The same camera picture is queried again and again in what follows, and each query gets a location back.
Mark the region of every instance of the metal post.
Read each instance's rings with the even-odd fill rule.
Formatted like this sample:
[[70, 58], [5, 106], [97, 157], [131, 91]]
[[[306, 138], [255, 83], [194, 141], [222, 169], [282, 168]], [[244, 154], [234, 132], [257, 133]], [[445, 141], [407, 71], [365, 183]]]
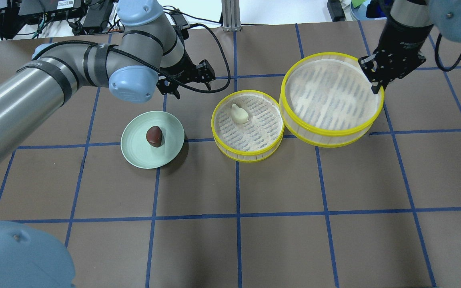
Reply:
[[241, 31], [239, 0], [222, 0], [223, 31]]

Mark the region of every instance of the blue joint cap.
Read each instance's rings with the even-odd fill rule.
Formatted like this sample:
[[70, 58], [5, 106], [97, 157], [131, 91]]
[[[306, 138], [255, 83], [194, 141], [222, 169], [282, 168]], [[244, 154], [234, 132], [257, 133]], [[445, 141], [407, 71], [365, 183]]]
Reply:
[[109, 88], [119, 99], [145, 103], [152, 98], [158, 79], [158, 73], [149, 67], [127, 66], [111, 75]]
[[33, 55], [31, 56], [31, 58], [35, 58], [35, 55], [37, 55], [40, 51], [44, 50], [45, 48], [53, 45], [54, 43], [45, 43], [45, 44], [40, 44], [38, 45], [36, 48], [35, 48], [35, 52], [33, 53]]
[[157, 0], [121, 1], [117, 14], [125, 26], [141, 26], [159, 18], [163, 14], [163, 6]]

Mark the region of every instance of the white floor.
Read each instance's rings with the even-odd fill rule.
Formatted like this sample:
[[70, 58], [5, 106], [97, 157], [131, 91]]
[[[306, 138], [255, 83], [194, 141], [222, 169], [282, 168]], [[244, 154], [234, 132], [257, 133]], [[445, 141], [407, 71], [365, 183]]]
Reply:
[[[184, 13], [206, 18], [220, 20], [222, 12], [221, 0], [158, 0], [161, 5], [175, 6]], [[306, 22], [329, 22], [330, 14], [327, 9], [327, 0], [240, 0], [240, 20], [242, 23], [253, 24], [292, 24]], [[190, 23], [202, 22], [186, 17]], [[218, 27], [217, 24], [203, 22], [210, 27]], [[20, 34], [36, 31], [36, 26], [26, 25]], [[71, 36], [72, 31], [64, 21], [51, 23], [40, 38], [55, 36]], [[14, 39], [28, 39], [32, 35], [15, 36]]]

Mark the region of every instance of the white pear-shaped object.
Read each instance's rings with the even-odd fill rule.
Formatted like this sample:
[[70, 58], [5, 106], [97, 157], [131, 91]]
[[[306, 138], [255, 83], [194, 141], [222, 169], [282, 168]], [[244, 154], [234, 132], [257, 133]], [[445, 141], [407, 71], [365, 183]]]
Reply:
[[230, 116], [236, 124], [245, 124], [249, 121], [249, 114], [245, 111], [245, 109], [240, 108], [240, 106], [236, 104], [232, 104], [232, 107], [230, 108]]

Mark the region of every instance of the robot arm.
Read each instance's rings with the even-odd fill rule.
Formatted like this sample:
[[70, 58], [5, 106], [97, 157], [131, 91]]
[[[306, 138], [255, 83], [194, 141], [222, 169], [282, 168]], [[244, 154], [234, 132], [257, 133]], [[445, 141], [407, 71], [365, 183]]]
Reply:
[[387, 22], [373, 54], [359, 59], [374, 93], [426, 61], [420, 49], [434, 24], [445, 38], [461, 42], [461, 0], [395, 0], [391, 8], [378, 3]]
[[[46, 44], [0, 85], [0, 162], [82, 86], [109, 87], [116, 97], [137, 103], [147, 102], [156, 87], [177, 98], [177, 87], [188, 82], [209, 88], [215, 79], [212, 67], [207, 60], [192, 63], [181, 33], [157, 0], [122, 0], [117, 11], [126, 25], [119, 47], [83, 41]], [[174, 82], [159, 80], [159, 67]]]

